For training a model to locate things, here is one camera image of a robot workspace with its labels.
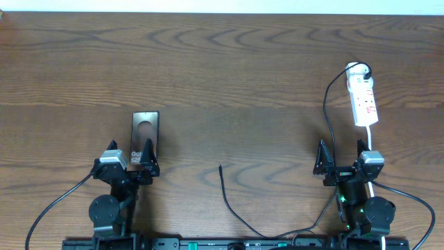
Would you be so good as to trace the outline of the Galaxy S25 Ultra smartphone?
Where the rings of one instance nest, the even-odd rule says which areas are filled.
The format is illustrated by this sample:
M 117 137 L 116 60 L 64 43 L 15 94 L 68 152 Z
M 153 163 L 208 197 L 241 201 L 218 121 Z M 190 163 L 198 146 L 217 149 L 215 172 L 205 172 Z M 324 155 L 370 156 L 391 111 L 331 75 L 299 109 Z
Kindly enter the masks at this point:
M 138 165 L 147 139 L 153 143 L 153 151 L 157 157 L 158 137 L 159 137 L 158 111 L 144 111 L 133 113 L 131 143 L 130 143 L 130 164 Z

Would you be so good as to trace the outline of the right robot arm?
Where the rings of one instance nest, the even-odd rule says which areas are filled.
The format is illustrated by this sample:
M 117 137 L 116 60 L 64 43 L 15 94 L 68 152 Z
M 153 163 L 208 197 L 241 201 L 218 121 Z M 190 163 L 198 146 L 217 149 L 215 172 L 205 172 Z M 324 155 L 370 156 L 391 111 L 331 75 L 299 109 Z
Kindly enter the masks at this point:
M 383 197 L 370 197 L 366 184 L 375 180 L 384 167 L 384 158 L 371 151 L 363 140 L 357 141 L 358 158 L 351 166 L 337 167 L 333 157 L 321 140 L 313 173 L 323 175 L 324 186 L 337 187 L 341 219 L 348 231 L 338 236 L 339 249 L 351 249 L 362 243 L 374 249 L 390 233 L 395 217 L 395 205 Z

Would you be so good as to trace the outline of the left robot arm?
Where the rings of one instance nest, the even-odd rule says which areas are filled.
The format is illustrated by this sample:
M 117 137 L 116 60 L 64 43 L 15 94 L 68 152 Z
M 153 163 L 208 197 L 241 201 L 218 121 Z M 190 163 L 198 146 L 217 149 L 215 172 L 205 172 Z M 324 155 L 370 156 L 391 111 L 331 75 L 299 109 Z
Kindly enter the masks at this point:
M 127 170 L 127 160 L 117 143 L 111 141 L 100 158 L 94 160 L 92 178 L 110 185 L 109 194 L 101 195 L 89 206 L 94 224 L 94 249 L 150 249 L 143 233 L 132 231 L 133 217 L 141 185 L 150 185 L 160 175 L 153 142 L 147 139 L 142 151 L 140 170 Z

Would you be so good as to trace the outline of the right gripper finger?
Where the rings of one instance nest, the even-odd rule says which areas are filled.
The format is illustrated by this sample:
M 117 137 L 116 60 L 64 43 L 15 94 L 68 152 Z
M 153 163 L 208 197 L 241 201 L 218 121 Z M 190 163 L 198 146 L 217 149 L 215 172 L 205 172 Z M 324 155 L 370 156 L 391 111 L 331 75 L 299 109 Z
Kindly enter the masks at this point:
M 334 160 L 325 142 L 318 143 L 317 157 L 313 168 L 313 174 L 328 174 L 334 171 Z
M 370 149 L 368 145 L 362 140 L 357 140 L 357 160 L 364 160 L 364 158 L 368 155 Z

